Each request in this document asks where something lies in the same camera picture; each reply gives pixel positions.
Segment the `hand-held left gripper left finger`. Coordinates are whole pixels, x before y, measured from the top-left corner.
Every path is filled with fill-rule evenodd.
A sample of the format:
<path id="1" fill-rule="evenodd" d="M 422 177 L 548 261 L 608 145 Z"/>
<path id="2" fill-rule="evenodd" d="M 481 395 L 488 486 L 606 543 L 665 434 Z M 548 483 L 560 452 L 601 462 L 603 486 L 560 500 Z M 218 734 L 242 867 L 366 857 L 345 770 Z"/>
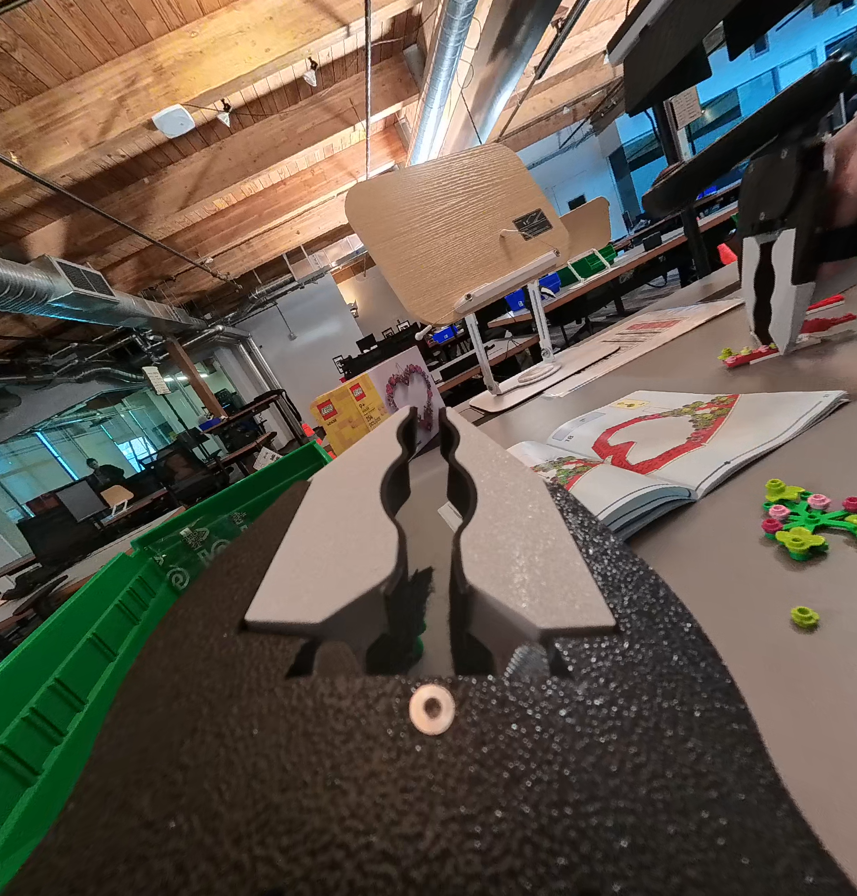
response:
<path id="1" fill-rule="evenodd" d="M 397 519 L 411 496 L 417 412 L 383 421 L 317 472 L 244 615 L 247 629 L 341 643 L 370 674 L 421 659 L 429 569 Z"/>

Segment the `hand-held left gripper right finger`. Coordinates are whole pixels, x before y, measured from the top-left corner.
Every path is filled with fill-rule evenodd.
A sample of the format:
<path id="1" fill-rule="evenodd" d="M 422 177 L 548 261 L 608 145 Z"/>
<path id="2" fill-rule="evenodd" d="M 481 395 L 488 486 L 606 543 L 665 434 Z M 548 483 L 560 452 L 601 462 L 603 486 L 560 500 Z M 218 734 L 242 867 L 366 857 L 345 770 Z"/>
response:
<path id="1" fill-rule="evenodd" d="M 439 418 L 453 534 L 454 673 L 502 672 L 524 645 L 608 635 L 616 621 L 547 487 L 458 412 Z"/>

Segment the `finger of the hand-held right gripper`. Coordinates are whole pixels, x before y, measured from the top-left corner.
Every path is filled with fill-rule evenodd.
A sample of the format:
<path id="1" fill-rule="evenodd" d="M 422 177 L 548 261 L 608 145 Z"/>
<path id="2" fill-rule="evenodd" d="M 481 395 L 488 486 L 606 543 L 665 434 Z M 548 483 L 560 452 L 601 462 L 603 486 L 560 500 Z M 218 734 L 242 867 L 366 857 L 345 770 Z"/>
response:
<path id="1" fill-rule="evenodd" d="M 746 320 L 755 345 L 771 345 L 771 300 L 775 286 L 772 260 L 777 234 L 744 237 L 740 252 L 740 282 L 745 299 Z"/>
<path id="2" fill-rule="evenodd" d="M 794 352 L 804 318 L 812 303 L 815 282 L 793 281 L 797 230 L 782 230 L 772 244 L 770 263 L 773 287 L 770 293 L 770 343 L 781 355 Z"/>

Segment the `red lego heart frame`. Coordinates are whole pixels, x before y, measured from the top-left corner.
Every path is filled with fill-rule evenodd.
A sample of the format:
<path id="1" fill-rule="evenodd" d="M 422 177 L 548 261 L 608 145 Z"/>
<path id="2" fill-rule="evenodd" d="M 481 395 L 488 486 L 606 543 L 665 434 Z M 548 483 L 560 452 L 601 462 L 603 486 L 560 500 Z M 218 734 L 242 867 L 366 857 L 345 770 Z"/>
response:
<path id="1" fill-rule="evenodd" d="M 826 297 L 811 305 L 805 312 L 796 347 L 801 349 L 827 335 L 848 330 L 856 321 L 857 314 L 850 310 L 845 294 Z"/>

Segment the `red lego strip lime flowers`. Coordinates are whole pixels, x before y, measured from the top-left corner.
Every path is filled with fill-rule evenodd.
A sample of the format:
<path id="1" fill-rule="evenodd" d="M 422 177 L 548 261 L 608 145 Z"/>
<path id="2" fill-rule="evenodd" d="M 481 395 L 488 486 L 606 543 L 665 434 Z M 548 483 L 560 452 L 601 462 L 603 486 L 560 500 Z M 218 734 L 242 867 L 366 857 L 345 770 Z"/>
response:
<path id="1" fill-rule="evenodd" d="M 726 369 L 734 370 L 779 355 L 778 347 L 771 343 L 757 348 L 746 346 L 738 351 L 725 348 L 718 354 L 718 360 Z"/>

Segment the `yellow lego set box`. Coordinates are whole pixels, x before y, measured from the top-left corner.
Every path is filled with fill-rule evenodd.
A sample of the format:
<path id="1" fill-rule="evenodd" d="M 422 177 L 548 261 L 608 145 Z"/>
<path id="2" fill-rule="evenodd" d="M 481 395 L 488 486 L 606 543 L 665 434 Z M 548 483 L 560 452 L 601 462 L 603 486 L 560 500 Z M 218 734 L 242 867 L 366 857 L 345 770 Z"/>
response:
<path id="1" fill-rule="evenodd" d="M 407 407 L 417 413 L 417 454 L 438 435 L 439 413 L 445 403 L 423 362 L 409 355 L 378 364 L 319 396 L 311 412 L 334 454 L 341 455 Z"/>

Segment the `open lego instruction booklet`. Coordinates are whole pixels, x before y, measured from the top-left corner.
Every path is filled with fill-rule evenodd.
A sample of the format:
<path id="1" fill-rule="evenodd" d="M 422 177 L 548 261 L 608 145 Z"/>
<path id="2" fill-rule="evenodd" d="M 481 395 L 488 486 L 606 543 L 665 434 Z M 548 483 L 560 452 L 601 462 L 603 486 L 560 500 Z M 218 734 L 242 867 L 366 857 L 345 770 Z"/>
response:
<path id="1" fill-rule="evenodd" d="M 626 538 L 703 498 L 847 402 L 844 391 L 637 391 L 509 453 Z"/>

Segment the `green lego leaf flower cluster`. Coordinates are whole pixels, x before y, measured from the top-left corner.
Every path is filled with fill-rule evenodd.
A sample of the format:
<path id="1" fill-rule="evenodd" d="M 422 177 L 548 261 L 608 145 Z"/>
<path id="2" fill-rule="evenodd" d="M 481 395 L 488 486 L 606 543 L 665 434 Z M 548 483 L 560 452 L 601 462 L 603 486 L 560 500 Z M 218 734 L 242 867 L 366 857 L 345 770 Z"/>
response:
<path id="1" fill-rule="evenodd" d="M 825 494 L 791 486 L 779 478 L 765 483 L 760 528 L 796 562 L 807 562 L 829 551 L 823 532 L 836 531 L 857 540 L 857 496 L 837 502 Z"/>

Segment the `person's right hand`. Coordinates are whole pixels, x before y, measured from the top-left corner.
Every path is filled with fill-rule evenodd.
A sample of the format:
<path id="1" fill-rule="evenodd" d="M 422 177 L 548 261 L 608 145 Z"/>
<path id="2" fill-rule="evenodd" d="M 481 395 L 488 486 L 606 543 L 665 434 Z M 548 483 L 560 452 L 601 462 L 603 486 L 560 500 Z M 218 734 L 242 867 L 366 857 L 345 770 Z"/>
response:
<path id="1" fill-rule="evenodd" d="M 825 220 L 829 230 L 838 230 L 857 222 L 857 112 L 832 136 L 829 150 L 833 171 Z"/>

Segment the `black standing desk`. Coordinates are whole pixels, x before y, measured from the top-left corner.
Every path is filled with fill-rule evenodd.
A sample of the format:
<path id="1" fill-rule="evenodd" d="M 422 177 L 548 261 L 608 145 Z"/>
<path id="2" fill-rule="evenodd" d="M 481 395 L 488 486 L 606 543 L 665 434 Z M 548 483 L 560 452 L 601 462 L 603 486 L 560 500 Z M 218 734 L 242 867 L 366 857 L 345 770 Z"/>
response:
<path id="1" fill-rule="evenodd" d="M 822 121 L 840 95 L 856 85 L 851 57 L 831 56 L 690 161 L 666 170 L 643 197 L 646 210 L 656 216 L 682 210 L 717 175 L 742 161 L 747 161 L 747 168 L 752 157 L 762 150 L 820 140 L 826 152 Z"/>

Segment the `flat packet with red label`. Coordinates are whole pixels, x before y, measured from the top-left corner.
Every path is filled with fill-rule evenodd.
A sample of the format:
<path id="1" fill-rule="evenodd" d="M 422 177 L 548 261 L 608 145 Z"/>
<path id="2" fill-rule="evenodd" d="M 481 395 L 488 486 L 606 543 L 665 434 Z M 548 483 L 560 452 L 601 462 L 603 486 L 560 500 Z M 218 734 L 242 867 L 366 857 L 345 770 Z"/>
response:
<path id="1" fill-rule="evenodd" d="M 742 303 L 741 297 L 727 297 L 633 315 L 568 349 L 562 362 L 568 375 L 546 387 L 542 397 L 565 397 Z"/>

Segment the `long wooden work table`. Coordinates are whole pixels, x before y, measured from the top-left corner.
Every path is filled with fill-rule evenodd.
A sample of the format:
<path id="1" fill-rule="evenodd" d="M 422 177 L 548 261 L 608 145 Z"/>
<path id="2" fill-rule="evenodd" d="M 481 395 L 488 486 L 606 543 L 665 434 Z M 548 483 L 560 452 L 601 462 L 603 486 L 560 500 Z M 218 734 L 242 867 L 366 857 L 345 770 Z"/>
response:
<path id="1" fill-rule="evenodd" d="M 699 230 L 703 236 L 703 245 L 713 243 L 709 238 L 711 231 L 718 231 L 729 223 L 738 210 L 738 203 L 731 203 L 722 210 L 699 219 Z M 584 297 L 603 297 L 603 307 L 610 302 L 621 300 L 626 293 L 648 283 L 662 273 L 668 273 L 681 267 L 692 266 L 691 253 L 687 238 L 682 230 L 675 230 L 663 237 L 661 246 L 644 250 L 642 247 L 632 249 L 618 258 L 616 262 L 601 273 L 563 288 L 556 297 L 543 303 L 543 310 L 548 315 L 567 307 L 574 301 Z M 530 309 L 522 309 L 519 313 L 510 311 L 506 315 L 491 320 L 488 327 L 510 328 L 513 325 L 531 322 Z"/>

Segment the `green plastic bin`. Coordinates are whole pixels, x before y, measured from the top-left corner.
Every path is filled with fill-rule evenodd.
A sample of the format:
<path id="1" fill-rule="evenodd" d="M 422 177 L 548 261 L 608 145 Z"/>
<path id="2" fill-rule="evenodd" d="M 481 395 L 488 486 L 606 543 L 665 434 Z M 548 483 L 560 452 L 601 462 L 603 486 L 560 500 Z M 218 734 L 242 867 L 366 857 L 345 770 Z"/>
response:
<path id="1" fill-rule="evenodd" d="M 330 460 L 309 442 L 143 533 L 0 662 L 0 891 L 63 808 L 165 613 L 289 487 Z"/>

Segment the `silver ceiling air duct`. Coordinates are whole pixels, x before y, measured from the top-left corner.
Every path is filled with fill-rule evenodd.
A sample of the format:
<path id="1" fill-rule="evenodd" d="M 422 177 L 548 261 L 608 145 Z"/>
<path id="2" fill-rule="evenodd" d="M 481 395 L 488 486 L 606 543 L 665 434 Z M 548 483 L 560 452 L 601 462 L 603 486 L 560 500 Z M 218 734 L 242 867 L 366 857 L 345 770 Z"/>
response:
<path id="1" fill-rule="evenodd" d="M 558 1 L 425 2 L 407 166 L 482 145 L 550 29 Z"/>

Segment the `silver duct with vent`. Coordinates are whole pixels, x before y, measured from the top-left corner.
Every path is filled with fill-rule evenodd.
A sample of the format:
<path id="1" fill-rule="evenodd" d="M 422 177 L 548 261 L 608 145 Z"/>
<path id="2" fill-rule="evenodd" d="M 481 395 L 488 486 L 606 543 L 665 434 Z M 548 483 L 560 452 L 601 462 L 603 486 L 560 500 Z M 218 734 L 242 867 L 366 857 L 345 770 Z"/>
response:
<path id="1" fill-rule="evenodd" d="M 31 263 L 0 258 L 0 312 L 161 334 L 213 326 L 180 308 L 114 289 L 99 272 L 49 255 Z"/>

